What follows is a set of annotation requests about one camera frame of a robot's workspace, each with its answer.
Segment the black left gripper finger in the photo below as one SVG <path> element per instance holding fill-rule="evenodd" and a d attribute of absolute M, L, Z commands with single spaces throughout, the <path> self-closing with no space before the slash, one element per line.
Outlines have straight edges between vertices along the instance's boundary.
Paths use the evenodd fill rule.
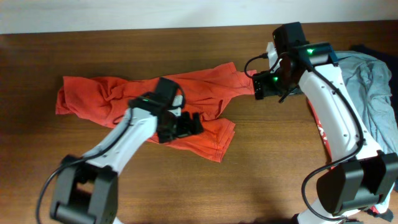
<path fill-rule="evenodd" d="M 201 134 L 204 132 L 199 113 L 193 113 L 193 134 Z"/>
<path fill-rule="evenodd" d="M 181 135 L 192 135 L 192 121 L 189 112 L 183 112 L 181 115 Z"/>

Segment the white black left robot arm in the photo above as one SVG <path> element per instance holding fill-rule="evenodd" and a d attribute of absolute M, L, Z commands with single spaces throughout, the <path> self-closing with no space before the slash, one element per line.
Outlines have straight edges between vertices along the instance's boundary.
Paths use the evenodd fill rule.
<path fill-rule="evenodd" d="M 160 78 L 153 92 L 130 100 L 122 120 L 81 157 L 67 155 L 56 180 L 51 219 L 60 223 L 120 223 L 118 180 L 124 167 L 153 135 L 168 143 L 203 132 L 198 113 L 183 112 L 182 87 Z"/>

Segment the orange red t-shirt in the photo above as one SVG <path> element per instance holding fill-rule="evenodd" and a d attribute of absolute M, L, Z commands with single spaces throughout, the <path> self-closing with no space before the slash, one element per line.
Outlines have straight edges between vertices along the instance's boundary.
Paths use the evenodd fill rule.
<path fill-rule="evenodd" d="M 236 96 L 252 95 L 254 88 L 234 63 L 215 68 L 168 75 L 185 92 L 184 111 L 198 113 L 204 132 L 174 140 L 168 146 L 186 150 L 205 159 L 221 162 L 235 134 L 235 124 L 221 118 L 228 103 Z M 55 112 L 58 115 L 75 114 L 107 128 L 127 109 L 129 100 L 153 91 L 158 78 L 125 80 L 118 77 L 68 77 L 57 93 Z"/>

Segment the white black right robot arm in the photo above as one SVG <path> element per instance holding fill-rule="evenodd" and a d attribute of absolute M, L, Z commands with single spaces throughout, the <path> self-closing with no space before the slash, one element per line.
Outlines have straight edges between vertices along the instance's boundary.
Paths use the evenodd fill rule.
<path fill-rule="evenodd" d="M 327 43 L 311 44 L 299 22 L 283 24 L 262 57 L 270 68 L 251 76 L 254 96 L 281 100 L 305 94 L 325 131 L 331 162 L 315 169 L 317 199 L 292 223 L 354 223 L 366 212 L 391 220 L 387 197 L 397 179 L 397 155 L 386 153 L 362 122 L 343 82 L 338 57 Z"/>

